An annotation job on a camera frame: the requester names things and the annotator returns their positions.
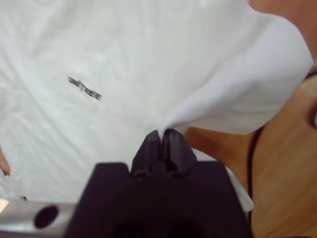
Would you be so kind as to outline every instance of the t-shirt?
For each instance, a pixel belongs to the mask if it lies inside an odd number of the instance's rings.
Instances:
[[[296,27],[246,0],[3,0],[10,189],[75,202],[95,163],[130,165],[154,129],[250,132],[311,65]]]

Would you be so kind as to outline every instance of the black cable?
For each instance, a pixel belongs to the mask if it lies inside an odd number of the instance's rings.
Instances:
[[[249,152],[248,152],[248,160],[247,160],[247,179],[248,179],[248,194],[251,199],[253,199],[253,189],[252,189],[252,175],[253,175],[253,156],[254,156],[254,151],[257,147],[259,138],[263,132],[263,129],[265,128],[266,125],[262,126],[260,129],[258,129],[251,140],[250,147],[249,147]],[[250,228],[252,227],[252,210],[248,214],[248,223]]]

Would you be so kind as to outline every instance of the black plastic part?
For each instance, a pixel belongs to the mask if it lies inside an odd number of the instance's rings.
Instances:
[[[154,162],[158,161],[160,158],[160,141],[159,133],[154,130],[148,134],[137,154],[135,155],[131,175],[139,177],[140,174],[148,173],[151,171],[151,166]]]
[[[197,162],[194,152],[183,135],[174,129],[169,129],[164,134],[162,160],[167,166],[167,171],[175,171],[179,174],[188,173],[190,167]]]
[[[131,174],[122,163],[96,165],[64,238],[252,238],[224,165],[195,161],[178,132],[162,146],[156,136]]]

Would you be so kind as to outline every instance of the wrinkled fabric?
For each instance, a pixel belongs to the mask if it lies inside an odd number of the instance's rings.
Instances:
[[[0,36],[6,184],[29,200],[78,201],[156,128],[251,132],[312,66],[296,27],[246,0],[2,0]]]

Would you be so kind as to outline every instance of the shirt logo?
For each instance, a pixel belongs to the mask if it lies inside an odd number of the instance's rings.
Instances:
[[[71,84],[74,84],[75,86],[79,87],[80,91],[84,91],[89,96],[96,98],[97,100],[100,100],[102,98],[102,96],[99,93],[96,93],[93,90],[88,89],[81,81],[75,80],[72,77],[68,77],[68,81]]]

